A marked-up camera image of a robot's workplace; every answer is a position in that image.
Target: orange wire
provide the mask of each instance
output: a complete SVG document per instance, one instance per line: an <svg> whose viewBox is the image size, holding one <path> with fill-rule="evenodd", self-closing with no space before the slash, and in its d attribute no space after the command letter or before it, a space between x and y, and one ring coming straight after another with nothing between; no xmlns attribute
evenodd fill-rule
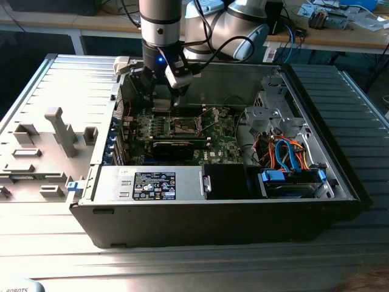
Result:
<svg viewBox="0 0 389 292"><path fill-rule="evenodd" d="M303 157L304 157L305 167L306 167L307 169L309 169L308 163L306 163L306 153L305 153L305 152L304 152Z"/></svg>
<svg viewBox="0 0 389 292"><path fill-rule="evenodd" d="M304 169L303 161L301 160L300 154L297 153L296 157L297 157L298 161L300 161L301 168Z"/></svg>

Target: red wire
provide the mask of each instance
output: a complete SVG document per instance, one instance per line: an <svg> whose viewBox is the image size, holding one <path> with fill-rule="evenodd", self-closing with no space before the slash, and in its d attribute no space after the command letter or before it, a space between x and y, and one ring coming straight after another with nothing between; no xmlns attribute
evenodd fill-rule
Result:
<svg viewBox="0 0 389 292"><path fill-rule="evenodd" d="M131 101L129 100L129 109L128 109L128 114L127 114L127 117L129 117L129 114L131 113Z"/></svg>

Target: warning sticker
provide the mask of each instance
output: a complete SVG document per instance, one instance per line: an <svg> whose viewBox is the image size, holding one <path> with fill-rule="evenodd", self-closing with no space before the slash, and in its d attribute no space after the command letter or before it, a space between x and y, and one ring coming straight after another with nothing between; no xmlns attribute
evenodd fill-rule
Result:
<svg viewBox="0 0 389 292"><path fill-rule="evenodd" d="M175 172L136 172L134 200L175 200Z"/></svg>

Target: workbench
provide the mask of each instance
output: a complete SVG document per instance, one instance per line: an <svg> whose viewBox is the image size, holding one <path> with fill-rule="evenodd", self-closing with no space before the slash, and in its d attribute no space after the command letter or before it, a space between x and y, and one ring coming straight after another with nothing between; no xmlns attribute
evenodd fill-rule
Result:
<svg viewBox="0 0 389 292"><path fill-rule="evenodd" d="M298 7L301 7L302 3L305 3L304 0L287 0L285 2L291 19L297 26L308 31L307 37L301 45L303 49L381 54L389 41L387 30L371 32L353 23L348 24L345 30L310 29L308 27L308 18L296 15L299 10ZM82 40L84 36L113 38L141 37L140 30L136 29L127 19L119 15L110 15L104 11L100 11L96 16L78 16L61 13L14 12L8 4L5 4L5 8L26 32L69 35L77 55L85 54ZM388 14L389 9L378 6L374 12L377 14ZM0 30L21 31L1 6ZM183 35L184 32L185 19L182 18L181 34ZM264 44L267 46L264 61L272 61L276 50L281 46L283 47L288 39L289 36L286 32L269 35Z"/></svg>

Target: black cable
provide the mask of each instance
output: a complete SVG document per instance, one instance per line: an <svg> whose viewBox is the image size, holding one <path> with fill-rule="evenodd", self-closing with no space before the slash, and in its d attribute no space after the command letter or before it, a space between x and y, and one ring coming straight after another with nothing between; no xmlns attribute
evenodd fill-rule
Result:
<svg viewBox="0 0 389 292"><path fill-rule="evenodd" d="M1 6L2 8L4 9L4 11L6 12L6 14L8 14L9 17L11 17L12 21L22 30L22 32L26 32L22 27L21 25L11 16L11 14L9 14L9 12L5 9L4 7L4 3L1 2Z"/></svg>
<svg viewBox="0 0 389 292"><path fill-rule="evenodd" d="M131 17L131 15L129 14L129 12L127 10L127 7L126 7L126 4L124 3L124 0L120 0L120 3L122 3L122 7L123 7L124 12L126 13L128 19L132 22L133 25L135 25L136 28L139 29L140 24L133 20L133 18Z"/></svg>
<svg viewBox="0 0 389 292"><path fill-rule="evenodd" d="M286 13L286 16L287 16L287 20L289 21L289 26L291 27L291 29L293 30L293 28L295 27L294 25L294 22L291 20L291 17L289 16L289 12L286 10L285 6L282 7L282 9L285 11Z"/></svg>
<svg viewBox="0 0 389 292"><path fill-rule="evenodd" d="M365 86L363 87L363 91L365 91L365 93L367 93L369 91L369 89L371 88L373 83L376 81L376 79L379 77L381 72L386 68L387 62L388 62L389 58L386 59L386 61L384 62L384 64L382 66L380 66L380 63L381 63L382 58L385 56L385 53L387 52L388 48L389 48L389 43L387 44L387 46L386 46L384 52L382 53L382 55L379 57L377 65L375 65L373 71L371 71L371 74L368 77L368 79L367 79L367 81L365 83Z"/></svg>
<svg viewBox="0 0 389 292"><path fill-rule="evenodd" d="M226 45L228 45L229 43L231 43L232 41L235 41L235 40L246 40L246 41L248 41L248 42L251 44L252 50L251 50L250 54L249 54L246 58L244 58L244 59L242 59L242 60L239 60L239 61L229 61L229 63L243 63L243 62L247 61L249 58L251 58L251 56L252 56L252 55L254 54L254 52L255 52L255 45L254 45L254 42L253 42L250 38L248 38L248 37L246 37L246 36L238 35L238 36L234 36L234 37L228 39L227 41L225 41L225 42L219 47L219 49L217 49L217 50L213 53L213 55L209 58L209 60L208 60L207 62L205 62L204 65L202 65L201 69L204 69L205 67L207 67L207 66L213 61L213 59L216 58L217 54L220 53L220 51L223 50L224 47L226 47Z"/></svg>
<svg viewBox="0 0 389 292"><path fill-rule="evenodd" d="M273 63L277 62L277 60L278 60L280 57L281 57L281 62L282 62L282 59L284 58L284 51L285 51L285 49L286 49L286 47L287 47L287 44L289 44L289 43L291 42L291 39L292 39L292 37L289 36L289 39L288 39L288 41L286 42L284 48L283 48L282 51L278 54L278 56L276 57L276 59L273 60Z"/></svg>
<svg viewBox="0 0 389 292"><path fill-rule="evenodd" d="M234 94L231 94L231 95L227 96L227 97L223 100L222 106L225 107L225 106L226 106L225 102L226 102L228 99L232 98L232 97L234 97L234 98L240 100L245 106L249 106L249 105L244 101L244 99L243 99L242 97L236 96L236 95L234 95Z"/></svg>
<svg viewBox="0 0 389 292"><path fill-rule="evenodd" d="M206 18L204 16L204 13L203 13L203 11L201 9L201 5L199 3L199 0L193 0L193 3L194 3L194 6L195 6L195 8L197 10L197 13L199 14L199 16L200 16L200 18L202 20L203 26L204 26L205 40L204 41L192 41L190 43L184 43L182 46L183 47L192 47L192 46L200 46L202 44L207 43L208 47L212 51L212 46L210 44L210 40L211 40L211 37L212 37L211 25L208 23L208 21L206 20Z"/></svg>
<svg viewBox="0 0 389 292"><path fill-rule="evenodd" d="M381 75L381 73L387 68L388 64L389 64L389 58L387 58L385 60L383 65L378 70L373 71L373 73L370 75L368 81L366 82L365 87L363 88L365 93L367 93L369 91L369 89L371 88L373 83L377 80L377 78Z"/></svg>
<svg viewBox="0 0 389 292"><path fill-rule="evenodd" d="M235 127L235 133L234 133L234 137L235 137L235 141L236 141L236 144L239 146L239 142L238 142L238 128L239 128L239 123L243 117L243 114L244 114L244 111L240 114L239 116L239 119L238 119L238 123L236 124L236 127Z"/></svg>
<svg viewBox="0 0 389 292"><path fill-rule="evenodd" d="M200 15L200 17L202 19L202 25L204 27L205 40L207 41L208 47L209 47L209 49L212 52L212 46L211 46L211 43L210 43L210 40L212 38L212 27L209 25L208 21L206 20L206 18L204 16L204 12L202 11L201 4L200 4L199 0L194 0L193 3L196 6L196 10L197 10L197 12L199 13L199 15Z"/></svg>
<svg viewBox="0 0 389 292"><path fill-rule="evenodd" d="M379 64L379 62L381 62L381 60L385 56L385 53L387 52L388 48L389 48L389 43L387 44L387 47L385 48L385 50L382 53L382 55L379 57L377 64Z"/></svg>

